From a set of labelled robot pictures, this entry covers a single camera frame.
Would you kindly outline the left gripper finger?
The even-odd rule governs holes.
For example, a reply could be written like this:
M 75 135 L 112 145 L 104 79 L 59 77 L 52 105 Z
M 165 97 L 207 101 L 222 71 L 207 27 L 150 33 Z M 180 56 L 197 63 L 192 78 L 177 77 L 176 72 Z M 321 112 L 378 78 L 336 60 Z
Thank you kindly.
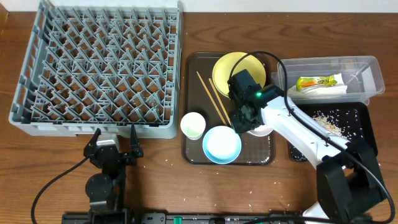
M 133 124 L 131 125 L 129 145 L 130 145 L 130 148 L 132 150 L 139 150 L 140 149 L 139 139 L 137 137 L 136 129 L 135 129 L 135 126 Z
M 88 142 L 88 149 L 92 149 L 96 147 L 96 142 L 98 140 L 98 137 L 101 135 L 101 130 L 100 128 L 97 128 L 93 137 L 90 139 Z

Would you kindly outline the pink bowl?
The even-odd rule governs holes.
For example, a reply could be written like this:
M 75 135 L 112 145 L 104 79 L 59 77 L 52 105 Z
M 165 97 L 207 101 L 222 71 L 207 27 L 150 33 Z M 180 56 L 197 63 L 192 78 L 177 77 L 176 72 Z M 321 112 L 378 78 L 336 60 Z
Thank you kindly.
M 273 132 L 273 129 L 269 128 L 266 125 L 262 125 L 253 130 L 248 131 L 249 134 L 256 136 L 256 137 L 264 137 L 264 136 L 269 135 L 271 132 Z

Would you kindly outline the blue bowl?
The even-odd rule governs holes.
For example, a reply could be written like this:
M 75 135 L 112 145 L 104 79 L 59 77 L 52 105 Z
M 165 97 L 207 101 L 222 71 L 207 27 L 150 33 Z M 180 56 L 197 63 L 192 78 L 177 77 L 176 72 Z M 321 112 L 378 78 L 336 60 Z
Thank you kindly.
M 240 155 L 242 141 L 232 128 L 216 126 L 205 134 L 202 148 L 211 162 L 221 165 L 230 164 Z

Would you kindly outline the yellow plate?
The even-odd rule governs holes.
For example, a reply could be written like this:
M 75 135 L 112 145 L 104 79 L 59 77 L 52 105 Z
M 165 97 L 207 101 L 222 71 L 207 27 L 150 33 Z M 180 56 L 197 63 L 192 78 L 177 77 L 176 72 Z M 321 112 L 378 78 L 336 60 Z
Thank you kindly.
M 229 87 L 228 79 L 231 69 L 235 63 L 245 56 L 244 52 L 232 52 L 222 56 L 215 63 L 212 71 L 212 80 L 215 84 L 216 89 L 223 95 L 228 97 Z M 234 69 L 233 75 L 240 72 L 241 70 L 247 70 L 254 81 L 261 86 L 266 83 L 266 71 L 263 64 L 254 56 L 249 55 L 244 58 Z

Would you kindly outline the white cup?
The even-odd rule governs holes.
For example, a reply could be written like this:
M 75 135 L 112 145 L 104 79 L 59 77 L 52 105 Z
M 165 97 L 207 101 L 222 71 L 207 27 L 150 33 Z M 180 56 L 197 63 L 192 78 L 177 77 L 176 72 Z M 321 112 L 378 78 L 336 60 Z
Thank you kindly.
M 183 116 L 180 122 L 182 133 L 190 140 L 198 140 L 203 135 L 206 128 L 204 117 L 197 112 L 190 112 Z

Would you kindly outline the green snack wrapper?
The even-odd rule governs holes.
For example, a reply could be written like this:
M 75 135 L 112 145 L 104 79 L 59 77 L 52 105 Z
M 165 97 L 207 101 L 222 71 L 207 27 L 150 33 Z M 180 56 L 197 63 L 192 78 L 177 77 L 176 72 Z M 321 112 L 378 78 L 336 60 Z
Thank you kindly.
M 300 77 L 296 82 L 296 90 L 303 92 L 323 86 L 334 86 L 338 82 L 334 75 L 326 77 Z

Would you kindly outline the leftover rice pile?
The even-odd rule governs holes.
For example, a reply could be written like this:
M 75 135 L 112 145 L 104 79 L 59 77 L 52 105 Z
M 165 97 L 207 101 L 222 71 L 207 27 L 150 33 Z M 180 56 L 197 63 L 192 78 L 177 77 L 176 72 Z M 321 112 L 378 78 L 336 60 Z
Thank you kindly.
M 339 128 L 334 121 L 332 121 L 331 116 L 324 115 L 323 113 L 312 116 L 312 118 L 322 127 L 324 127 L 327 131 L 333 133 L 336 136 L 341 138 L 345 138 L 346 136 L 343 135 L 342 129 Z

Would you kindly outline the white paper napkin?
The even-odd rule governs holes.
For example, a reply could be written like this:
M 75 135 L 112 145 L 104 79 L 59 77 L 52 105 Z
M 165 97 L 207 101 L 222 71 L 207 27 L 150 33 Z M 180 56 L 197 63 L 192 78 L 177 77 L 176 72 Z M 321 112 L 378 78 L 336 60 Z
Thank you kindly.
M 310 95 L 340 95 L 340 94 L 345 94 L 347 90 L 347 86 L 344 84 L 343 79 L 342 79 L 342 74 L 334 74 L 336 81 L 338 82 L 334 86 L 323 86 L 319 88 L 315 88 L 309 91 L 297 91 L 296 90 L 296 85 L 292 86 L 291 88 L 288 89 L 288 95 L 290 97 L 304 97 L 304 96 L 310 96 Z

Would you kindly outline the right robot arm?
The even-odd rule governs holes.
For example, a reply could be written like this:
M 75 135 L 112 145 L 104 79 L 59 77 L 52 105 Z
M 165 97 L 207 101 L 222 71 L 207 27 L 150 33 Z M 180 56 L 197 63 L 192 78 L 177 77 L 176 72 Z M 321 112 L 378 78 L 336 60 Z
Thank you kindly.
M 303 212 L 303 221 L 359 222 L 360 215 L 386 199 L 374 149 L 366 141 L 351 142 L 329 132 L 279 87 L 262 87 L 247 70 L 233 75 L 228 86 L 236 104 L 229 118 L 237 133 L 271 128 L 316 169 L 317 202 Z

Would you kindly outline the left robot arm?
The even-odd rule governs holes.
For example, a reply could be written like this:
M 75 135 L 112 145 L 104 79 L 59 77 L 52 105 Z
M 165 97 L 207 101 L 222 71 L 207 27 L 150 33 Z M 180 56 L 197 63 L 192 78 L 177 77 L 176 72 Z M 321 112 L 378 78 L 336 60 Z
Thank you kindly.
M 90 200 L 89 223 L 135 222 L 132 209 L 124 206 L 126 167 L 137 164 L 144 155 L 135 126 L 131 126 L 130 152 L 120 152 L 116 134 L 103 134 L 97 129 L 83 150 L 83 155 L 101 172 L 91 176 L 85 185 Z

